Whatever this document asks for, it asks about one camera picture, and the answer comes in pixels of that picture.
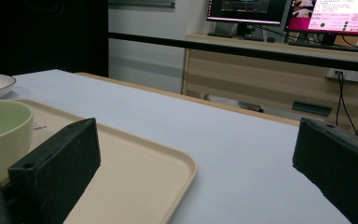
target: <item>beige tray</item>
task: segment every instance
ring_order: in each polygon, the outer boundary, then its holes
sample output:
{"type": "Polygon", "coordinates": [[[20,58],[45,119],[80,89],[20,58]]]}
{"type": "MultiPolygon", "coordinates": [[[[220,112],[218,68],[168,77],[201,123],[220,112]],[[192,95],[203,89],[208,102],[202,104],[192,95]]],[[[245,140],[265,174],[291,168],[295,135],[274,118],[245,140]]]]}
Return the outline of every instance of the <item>beige tray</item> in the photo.
{"type": "MultiPolygon", "coordinates": [[[[17,101],[34,110],[31,148],[83,119],[33,101],[17,101]]],[[[181,151],[101,124],[98,135],[101,167],[65,223],[167,223],[197,172],[196,162],[181,151]]]]}

